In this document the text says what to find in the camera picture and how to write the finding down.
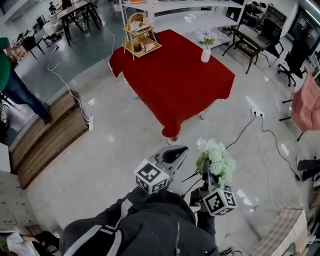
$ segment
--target bottle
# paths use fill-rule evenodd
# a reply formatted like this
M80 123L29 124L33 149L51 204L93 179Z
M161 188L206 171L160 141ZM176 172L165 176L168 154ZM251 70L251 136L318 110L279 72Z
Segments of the bottle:
M89 31L89 28L87 27L87 25L85 23L83 23L82 27L83 27L83 31L84 31L85 36L89 37L90 36L90 31Z

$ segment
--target pink chair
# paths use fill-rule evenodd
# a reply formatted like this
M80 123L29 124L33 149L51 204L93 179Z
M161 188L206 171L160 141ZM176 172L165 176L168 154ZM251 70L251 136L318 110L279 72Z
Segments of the pink chair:
M293 94L292 99L282 103L287 102L292 102L291 116L279 121L293 119L302 131L297 141L306 131L320 130L320 87L310 73L307 74L301 89Z

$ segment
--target white flower bouquet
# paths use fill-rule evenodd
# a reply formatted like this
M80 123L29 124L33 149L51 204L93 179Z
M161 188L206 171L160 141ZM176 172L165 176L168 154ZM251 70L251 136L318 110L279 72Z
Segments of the white flower bouquet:
M216 177L220 188L224 189L232 181L236 162L230 156L225 146L222 143L216 143L213 138L209 141L200 138L197 141L197 145L202 153L196 161L195 173L202 176L204 161L209 159L209 171Z
M214 44L215 38L217 38L217 34L212 32L210 29L199 29L195 32L195 38L201 45L205 45L205 47L209 49L209 45Z

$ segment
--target white vase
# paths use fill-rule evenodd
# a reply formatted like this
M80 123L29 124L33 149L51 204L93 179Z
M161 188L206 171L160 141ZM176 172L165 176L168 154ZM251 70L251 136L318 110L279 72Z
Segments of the white vase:
M204 63L207 63L210 59L211 56L211 50L210 49L203 49L202 54L201 54L201 61Z

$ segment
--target wooden platform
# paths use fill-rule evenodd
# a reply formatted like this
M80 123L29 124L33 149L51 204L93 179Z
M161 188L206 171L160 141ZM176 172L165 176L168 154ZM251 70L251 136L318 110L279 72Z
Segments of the wooden platform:
M49 112L52 122L44 125L38 118L11 154L22 189L26 189L46 166L88 130L79 106L69 92L57 99Z

